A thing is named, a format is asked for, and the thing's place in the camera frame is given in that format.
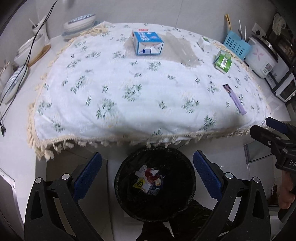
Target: human hand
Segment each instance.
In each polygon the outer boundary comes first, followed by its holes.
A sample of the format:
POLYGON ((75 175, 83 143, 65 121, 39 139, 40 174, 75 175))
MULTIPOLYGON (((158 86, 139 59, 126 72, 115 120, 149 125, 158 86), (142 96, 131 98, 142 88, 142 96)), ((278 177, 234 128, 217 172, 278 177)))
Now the human hand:
POLYGON ((279 206, 282 209, 288 209, 295 200, 295 195, 290 193, 293 189, 293 180, 289 172, 282 172, 282 184, 280 187, 279 206))

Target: blue gripper pad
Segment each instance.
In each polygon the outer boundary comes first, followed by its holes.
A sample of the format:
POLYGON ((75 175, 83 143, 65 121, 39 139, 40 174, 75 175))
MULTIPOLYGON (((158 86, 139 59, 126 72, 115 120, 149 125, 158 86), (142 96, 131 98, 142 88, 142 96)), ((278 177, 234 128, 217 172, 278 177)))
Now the blue gripper pad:
POLYGON ((200 150, 196 151, 193 155, 193 165, 210 196, 219 202, 223 195, 222 175, 224 175, 224 173, 222 170, 217 164, 211 163, 200 150))
POLYGON ((74 191, 72 197, 74 201, 78 202, 78 200, 85 197, 101 166, 102 156, 97 152, 87 163, 73 184, 74 191))
POLYGON ((282 122, 275 120, 271 117, 267 117, 265 123, 267 126, 277 130, 278 132, 280 132, 282 134, 288 133, 288 126, 285 123, 282 123, 282 122))

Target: blue and white carton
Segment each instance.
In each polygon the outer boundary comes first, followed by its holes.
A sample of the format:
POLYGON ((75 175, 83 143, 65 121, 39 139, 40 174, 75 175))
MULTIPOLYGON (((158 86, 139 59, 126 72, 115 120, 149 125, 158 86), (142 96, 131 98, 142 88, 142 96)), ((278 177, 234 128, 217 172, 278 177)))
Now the blue and white carton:
POLYGON ((161 54, 163 41, 157 33, 149 32, 148 29, 139 29, 133 31, 133 45, 136 55, 161 54))

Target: black trash bag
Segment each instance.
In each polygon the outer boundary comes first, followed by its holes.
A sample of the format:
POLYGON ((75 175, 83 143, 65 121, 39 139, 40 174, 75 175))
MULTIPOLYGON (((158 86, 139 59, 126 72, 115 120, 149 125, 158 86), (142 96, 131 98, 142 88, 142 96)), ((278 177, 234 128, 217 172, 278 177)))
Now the black trash bag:
POLYGON ((167 222, 188 207, 195 194, 195 173, 189 159, 177 149, 141 148, 123 161, 114 187, 120 206, 131 217, 167 222), (135 172, 143 165, 163 176, 163 187, 156 196, 133 187, 138 180, 135 172))

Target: screw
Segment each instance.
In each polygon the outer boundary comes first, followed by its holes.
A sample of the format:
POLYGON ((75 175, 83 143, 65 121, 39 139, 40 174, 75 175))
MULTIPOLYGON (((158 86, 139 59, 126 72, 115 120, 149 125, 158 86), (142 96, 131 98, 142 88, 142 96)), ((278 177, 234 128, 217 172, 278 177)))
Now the screw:
POLYGON ((69 177, 70 177, 70 175, 68 173, 62 175, 63 180, 67 180, 69 177))
POLYGON ((35 183, 40 183, 42 181, 42 179, 39 177, 39 178, 37 178, 36 180, 35 180, 35 183))
POLYGON ((253 180, 254 180, 254 182, 256 182, 256 183, 259 183, 259 182, 260 182, 260 179, 259 179, 258 177, 254 177, 253 180))
POLYGON ((232 179, 232 178, 233 178, 233 174, 230 173, 230 172, 225 173, 225 176, 226 176, 228 179, 232 179))

